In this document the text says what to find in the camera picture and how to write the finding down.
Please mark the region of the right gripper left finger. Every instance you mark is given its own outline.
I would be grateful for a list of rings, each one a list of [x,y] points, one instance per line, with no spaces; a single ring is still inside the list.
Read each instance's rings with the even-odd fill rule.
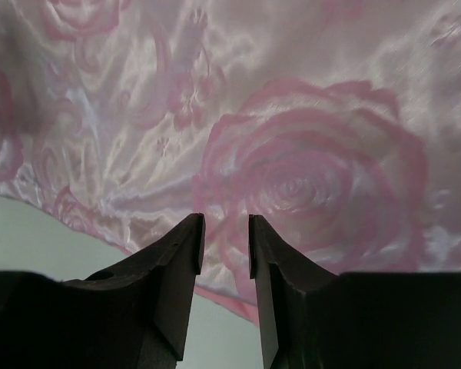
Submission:
[[[0,368],[173,368],[182,360],[204,216],[84,280],[0,271]]]

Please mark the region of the pink floral satin cloth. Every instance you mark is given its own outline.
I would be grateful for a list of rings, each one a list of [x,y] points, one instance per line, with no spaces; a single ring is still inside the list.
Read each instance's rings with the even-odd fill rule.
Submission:
[[[135,253],[250,214],[334,273],[461,271],[461,1],[0,1],[0,195]]]

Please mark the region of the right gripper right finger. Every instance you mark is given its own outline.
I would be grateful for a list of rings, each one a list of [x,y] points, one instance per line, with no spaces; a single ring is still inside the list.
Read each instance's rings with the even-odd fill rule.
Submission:
[[[461,273],[336,275],[248,229],[266,368],[461,368]]]

